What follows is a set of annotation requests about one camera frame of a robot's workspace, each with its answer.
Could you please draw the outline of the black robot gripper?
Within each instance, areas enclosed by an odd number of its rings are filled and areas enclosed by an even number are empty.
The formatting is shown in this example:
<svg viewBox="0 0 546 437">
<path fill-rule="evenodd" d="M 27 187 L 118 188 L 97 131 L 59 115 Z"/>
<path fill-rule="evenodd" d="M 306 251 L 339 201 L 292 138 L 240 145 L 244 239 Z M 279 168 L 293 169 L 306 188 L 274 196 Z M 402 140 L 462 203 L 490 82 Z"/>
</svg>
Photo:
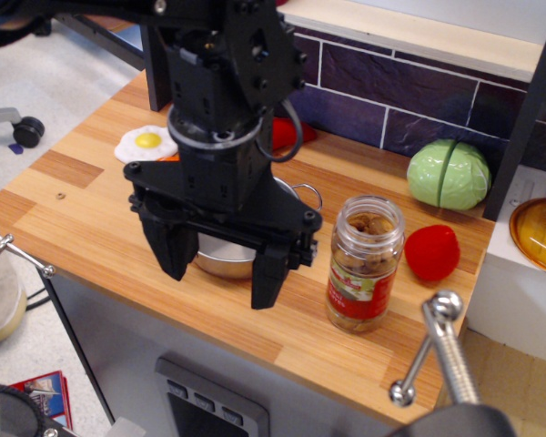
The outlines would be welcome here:
<svg viewBox="0 0 546 437">
<path fill-rule="evenodd" d="M 182 280 L 198 252 L 198 233 L 255 249 L 251 308 L 275 305 L 288 269 L 317 255 L 320 214 L 274 180 L 273 113 L 226 129 L 200 127 L 170 109 L 168 133 L 178 162 L 133 161 L 131 208 L 160 268 Z"/>
</svg>

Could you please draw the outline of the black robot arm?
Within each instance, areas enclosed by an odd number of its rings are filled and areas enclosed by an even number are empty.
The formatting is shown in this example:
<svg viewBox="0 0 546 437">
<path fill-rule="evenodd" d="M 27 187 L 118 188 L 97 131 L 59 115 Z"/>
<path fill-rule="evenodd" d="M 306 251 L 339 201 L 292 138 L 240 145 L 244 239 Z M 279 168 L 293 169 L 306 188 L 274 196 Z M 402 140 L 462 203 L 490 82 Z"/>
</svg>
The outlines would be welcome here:
<svg viewBox="0 0 546 437">
<path fill-rule="evenodd" d="M 0 47 L 61 14 L 151 28 L 167 56 L 167 127 L 176 162 L 134 161 L 124 174 L 161 269 L 182 279 L 200 235 L 253 249 L 251 306 L 271 308 L 288 273 L 310 265 L 322 218 L 275 180 L 276 107 L 289 115 L 306 56 L 272 1 L 0 1 Z"/>
</svg>

